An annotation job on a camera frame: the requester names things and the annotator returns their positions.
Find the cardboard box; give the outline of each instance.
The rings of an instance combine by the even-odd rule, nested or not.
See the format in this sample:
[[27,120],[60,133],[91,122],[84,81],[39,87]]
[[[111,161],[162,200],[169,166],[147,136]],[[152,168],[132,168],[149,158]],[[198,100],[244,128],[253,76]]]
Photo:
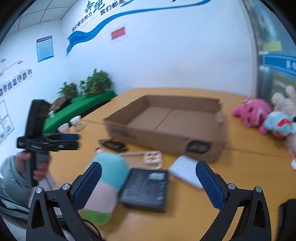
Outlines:
[[59,97],[50,105],[49,112],[51,111],[58,112],[70,104],[71,104],[71,99],[67,99],[64,96]]
[[104,119],[112,138],[216,161],[227,143],[218,99],[145,95]]

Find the black box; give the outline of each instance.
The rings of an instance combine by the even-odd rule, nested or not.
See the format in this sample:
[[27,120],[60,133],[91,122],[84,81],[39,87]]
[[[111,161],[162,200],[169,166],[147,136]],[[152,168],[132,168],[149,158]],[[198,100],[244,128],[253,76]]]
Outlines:
[[168,171],[132,168],[118,202],[132,208],[165,212]]

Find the potted plant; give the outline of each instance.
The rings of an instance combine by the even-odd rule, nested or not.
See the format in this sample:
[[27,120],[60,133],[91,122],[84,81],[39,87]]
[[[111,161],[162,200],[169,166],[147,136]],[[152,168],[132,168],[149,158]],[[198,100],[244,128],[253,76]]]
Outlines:
[[94,69],[94,73],[91,76],[87,77],[86,81],[80,81],[80,89],[87,97],[100,94],[110,89],[111,86],[112,82],[108,77],[108,73],[102,70],[97,72],[96,69]]
[[69,85],[67,85],[67,82],[64,82],[64,86],[60,89],[61,91],[59,93],[64,94],[67,99],[78,96],[77,85],[74,83],[70,83]]

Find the blue gripper pad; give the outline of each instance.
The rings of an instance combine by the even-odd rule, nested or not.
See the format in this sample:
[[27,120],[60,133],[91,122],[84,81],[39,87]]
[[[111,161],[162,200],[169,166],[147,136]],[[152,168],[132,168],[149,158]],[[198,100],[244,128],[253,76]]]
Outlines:
[[220,188],[215,180],[217,174],[215,174],[204,161],[200,161],[196,164],[195,173],[200,183],[202,184],[202,187],[204,188],[207,196],[209,197],[213,207],[222,211],[225,206],[226,197],[225,192],[223,192],[223,190]]
[[80,175],[72,184],[73,192],[70,196],[76,210],[83,209],[89,200],[94,188],[102,176],[102,166],[98,162],[93,162],[83,175]]

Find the metal screw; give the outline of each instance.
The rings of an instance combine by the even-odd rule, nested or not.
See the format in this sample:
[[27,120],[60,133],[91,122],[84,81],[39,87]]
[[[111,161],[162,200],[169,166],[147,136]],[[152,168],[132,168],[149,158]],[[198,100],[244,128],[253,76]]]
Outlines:
[[255,188],[257,192],[262,192],[262,188],[261,187],[256,187]]
[[229,183],[228,184],[228,188],[231,189],[231,190],[234,190],[235,189],[235,185],[232,184],[232,183]]
[[36,193],[41,193],[42,192],[42,188],[37,188],[36,189]]
[[62,189],[64,189],[64,190],[68,190],[69,188],[70,188],[69,184],[64,184],[63,187],[62,187]]

